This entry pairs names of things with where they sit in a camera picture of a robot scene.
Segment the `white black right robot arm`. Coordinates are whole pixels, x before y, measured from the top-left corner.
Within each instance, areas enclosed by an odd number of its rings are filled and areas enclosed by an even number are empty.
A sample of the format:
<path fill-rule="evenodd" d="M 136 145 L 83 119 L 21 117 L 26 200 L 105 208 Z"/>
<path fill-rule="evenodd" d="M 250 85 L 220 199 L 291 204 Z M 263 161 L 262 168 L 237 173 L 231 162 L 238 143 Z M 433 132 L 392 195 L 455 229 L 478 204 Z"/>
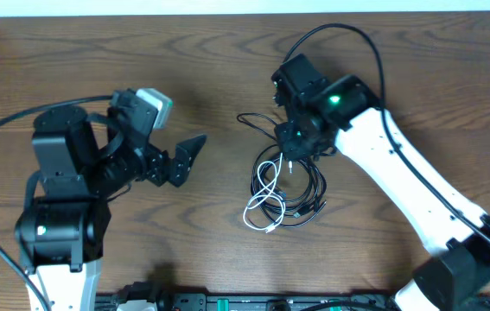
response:
<path fill-rule="evenodd" d="M 399 310 L 490 310 L 490 214 L 456 191 L 412 146 L 358 77 L 335 82 L 305 55 L 272 75 L 287 122 L 275 128 L 288 160 L 336 149 L 361 167 L 410 222 L 430 259 L 392 298 Z"/>

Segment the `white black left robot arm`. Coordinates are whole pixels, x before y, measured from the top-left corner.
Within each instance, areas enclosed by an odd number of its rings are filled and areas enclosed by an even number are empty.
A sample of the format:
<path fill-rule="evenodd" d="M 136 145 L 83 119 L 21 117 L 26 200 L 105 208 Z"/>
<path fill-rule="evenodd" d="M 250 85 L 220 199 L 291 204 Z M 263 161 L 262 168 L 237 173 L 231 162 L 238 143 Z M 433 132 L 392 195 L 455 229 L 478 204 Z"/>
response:
<path fill-rule="evenodd" d="M 149 142 L 157 110 L 111 106 L 105 115 L 53 108 L 34 121 L 39 170 L 16 222 L 22 271 L 35 310 L 93 310 L 111 219 L 109 203 L 134 181 L 181 186 L 206 136 L 169 156 Z"/>

